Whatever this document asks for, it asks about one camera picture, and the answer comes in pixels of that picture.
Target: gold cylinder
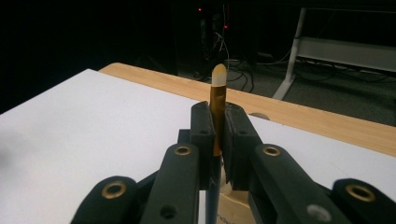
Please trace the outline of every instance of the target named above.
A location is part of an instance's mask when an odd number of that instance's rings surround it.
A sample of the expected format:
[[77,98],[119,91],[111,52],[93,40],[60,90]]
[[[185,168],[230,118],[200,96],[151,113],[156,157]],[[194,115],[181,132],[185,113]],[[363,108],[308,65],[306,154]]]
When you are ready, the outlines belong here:
[[224,111],[227,87],[211,87],[210,89],[210,112],[212,113],[213,125],[215,126],[216,138],[213,148],[213,156],[221,155],[222,138],[224,130]]

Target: wooden tabletop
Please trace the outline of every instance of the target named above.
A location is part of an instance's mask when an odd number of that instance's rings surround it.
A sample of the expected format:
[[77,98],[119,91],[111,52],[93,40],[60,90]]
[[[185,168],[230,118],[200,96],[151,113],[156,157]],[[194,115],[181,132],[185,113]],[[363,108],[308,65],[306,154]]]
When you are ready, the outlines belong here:
[[[194,100],[209,101],[210,85],[203,82],[122,63],[110,64],[100,72]],[[396,157],[395,127],[231,89],[227,90],[227,102],[242,106],[248,114],[264,114],[277,123]]]

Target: white paper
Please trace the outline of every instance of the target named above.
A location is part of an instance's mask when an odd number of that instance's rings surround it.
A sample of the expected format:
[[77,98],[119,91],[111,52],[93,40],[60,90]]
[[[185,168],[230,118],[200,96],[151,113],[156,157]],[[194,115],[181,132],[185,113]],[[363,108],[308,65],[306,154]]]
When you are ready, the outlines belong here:
[[[0,116],[0,223],[69,223],[101,180],[155,172],[196,103],[86,70],[9,110]],[[354,177],[396,200],[395,158],[250,119],[263,142],[285,148],[319,184]]]

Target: screw hole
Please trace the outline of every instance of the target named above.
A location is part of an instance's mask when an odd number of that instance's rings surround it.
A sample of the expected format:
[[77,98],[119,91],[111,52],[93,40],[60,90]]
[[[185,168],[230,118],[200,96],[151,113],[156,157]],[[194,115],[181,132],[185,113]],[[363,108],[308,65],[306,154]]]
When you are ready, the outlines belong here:
[[105,185],[102,189],[102,196],[107,199],[115,199],[120,197],[125,191],[125,183],[120,180],[116,180]]
[[330,222],[332,221],[332,215],[330,215],[329,211],[322,206],[317,204],[309,204],[306,207],[306,211],[309,216],[313,217],[316,221],[319,222]]
[[167,204],[161,209],[160,214],[165,219],[174,218],[177,214],[177,208],[172,204]]
[[266,147],[262,151],[265,154],[267,154],[268,156],[279,156],[280,155],[280,150],[278,148],[274,148],[274,147]]
[[188,147],[178,147],[175,150],[175,153],[179,156],[186,156],[191,153],[191,149],[189,149]]
[[348,185],[346,186],[346,192],[352,197],[367,203],[375,201],[373,192],[361,185]]

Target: circular brass insert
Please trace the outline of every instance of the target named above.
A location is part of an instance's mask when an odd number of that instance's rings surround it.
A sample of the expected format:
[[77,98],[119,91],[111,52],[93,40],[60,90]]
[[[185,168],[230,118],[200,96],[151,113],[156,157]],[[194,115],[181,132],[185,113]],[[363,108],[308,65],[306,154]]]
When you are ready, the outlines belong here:
[[348,192],[352,197],[367,203],[375,201],[375,195],[373,192],[361,185],[347,185],[346,192]]
[[120,180],[113,181],[105,185],[102,189],[102,196],[107,199],[120,197],[126,191],[126,185]]
[[175,153],[179,156],[186,156],[191,153],[191,149],[189,147],[178,147],[175,149]]
[[279,156],[280,155],[280,150],[275,147],[265,147],[262,151],[265,154],[267,154],[268,156]]

